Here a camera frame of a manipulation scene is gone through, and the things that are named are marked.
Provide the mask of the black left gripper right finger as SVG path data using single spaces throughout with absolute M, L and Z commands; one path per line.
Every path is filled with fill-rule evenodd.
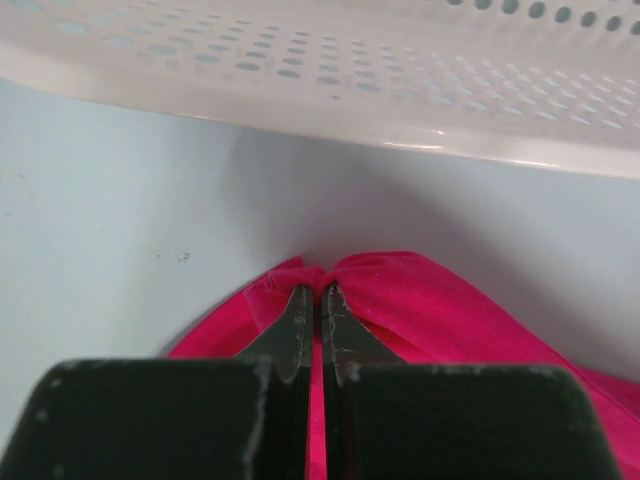
M 618 479 L 578 381 L 551 365 L 410 364 L 323 293 L 332 479 Z

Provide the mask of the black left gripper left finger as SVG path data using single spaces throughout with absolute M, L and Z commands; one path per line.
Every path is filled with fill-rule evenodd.
M 301 479 L 313 296 L 231 358 L 87 359 L 51 368 L 9 442 L 13 479 Z

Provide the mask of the magenta t shirt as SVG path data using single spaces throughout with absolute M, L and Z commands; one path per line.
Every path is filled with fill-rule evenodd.
M 588 392 L 626 479 L 639 476 L 639 384 L 558 353 L 451 271 L 412 252 L 369 252 L 331 270 L 293 257 L 256 278 L 191 327 L 171 358 L 231 357 L 284 311 L 294 287 L 315 299 L 337 284 L 355 316 L 410 363 L 552 364 Z

